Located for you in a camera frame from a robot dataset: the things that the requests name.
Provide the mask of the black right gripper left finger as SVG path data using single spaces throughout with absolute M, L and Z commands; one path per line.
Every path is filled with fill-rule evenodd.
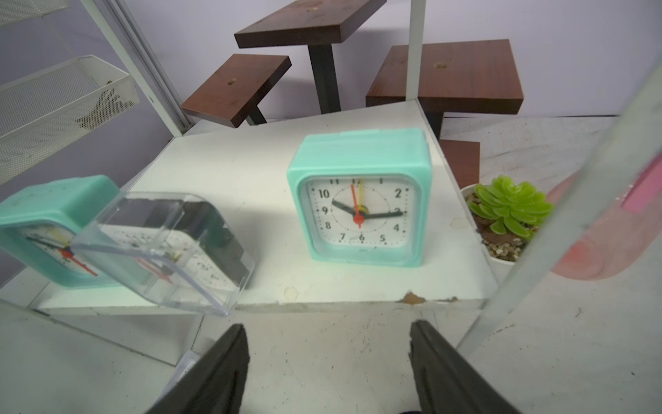
M 238 413 L 248 379 L 248 335 L 233 324 L 202 359 L 148 411 L 150 413 Z

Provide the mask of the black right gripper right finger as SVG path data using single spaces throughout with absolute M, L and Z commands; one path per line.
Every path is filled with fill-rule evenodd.
M 410 326 L 410 362 L 421 413 L 517 413 L 426 320 Z

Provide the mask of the clear square alarm clock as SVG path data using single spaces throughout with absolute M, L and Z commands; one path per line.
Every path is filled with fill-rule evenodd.
M 123 191 L 72 252 L 154 305 L 223 317 L 255 269 L 219 210 L 186 193 Z

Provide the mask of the mint green alarm clock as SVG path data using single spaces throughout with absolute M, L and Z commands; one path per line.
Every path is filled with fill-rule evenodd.
M 286 179 L 314 259 L 422 265 L 433 181 L 422 129 L 306 136 Z
M 1 249 L 68 289 L 115 286 L 71 243 L 119 193 L 104 175 L 29 186 L 1 203 Z

